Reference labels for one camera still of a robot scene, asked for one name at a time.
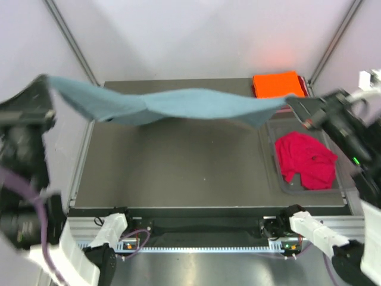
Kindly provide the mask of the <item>light blue t-shirt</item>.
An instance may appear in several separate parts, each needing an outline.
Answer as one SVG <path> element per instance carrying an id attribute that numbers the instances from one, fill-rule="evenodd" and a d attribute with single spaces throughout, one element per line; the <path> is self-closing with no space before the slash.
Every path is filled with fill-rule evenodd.
<path id="1" fill-rule="evenodd" d="M 48 76 L 50 87 L 83 117 L 97 122 L 142 126 L 167 118 L 238 120 L 259 127 L 286 105 L 293 94 L 257 99 L 210 89 L 176 89 L 125 95 L 89 83 Z"/>

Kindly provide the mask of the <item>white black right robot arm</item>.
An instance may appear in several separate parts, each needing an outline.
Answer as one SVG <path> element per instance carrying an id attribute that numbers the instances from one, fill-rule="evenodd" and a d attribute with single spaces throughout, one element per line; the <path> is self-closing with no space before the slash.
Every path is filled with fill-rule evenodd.
<path id="1" fill-rule="evenodd" d="M 280 233 L 300 235 L 317 247 L 347 284 L 379 285 L 380 70 L 361 71 L 353 93 L 337 90 L 286 102 L 306 129 L 324 131 L 353 163 L 362 214 L 317 218 L 293 205 L 276 217 Z"/>

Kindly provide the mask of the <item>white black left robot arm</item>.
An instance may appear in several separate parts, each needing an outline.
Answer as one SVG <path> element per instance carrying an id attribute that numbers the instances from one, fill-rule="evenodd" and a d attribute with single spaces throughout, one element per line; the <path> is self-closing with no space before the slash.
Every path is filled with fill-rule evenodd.
<path id="1" fill-rule="evenodd" d="M 43 135 L 55 125 L 52 83 L 38 76 L 1 103 L 1 234 L 57 285 L 110 285 L 115 248 L 135 229 L 125 209 L 105 217 L 96 237 L 78 246 L 61 195 L 50 184 Z"/>

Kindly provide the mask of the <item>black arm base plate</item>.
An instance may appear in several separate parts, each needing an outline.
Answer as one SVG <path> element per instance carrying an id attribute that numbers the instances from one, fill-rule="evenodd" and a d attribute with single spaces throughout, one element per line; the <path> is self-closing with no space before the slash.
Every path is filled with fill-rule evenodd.
<path id="1" fill-rule="evenodd" d="M 127 216 L 134 221 L 153 226 L 153 232 L 207 232 L 228 229 L 257 229 L 259 220 L 264 217 L 274 217 L 282 207 L 201 207 L 201 208 L 73 208 L 70 217 L 106 217 L 113 211 L 127 210 Z"/>

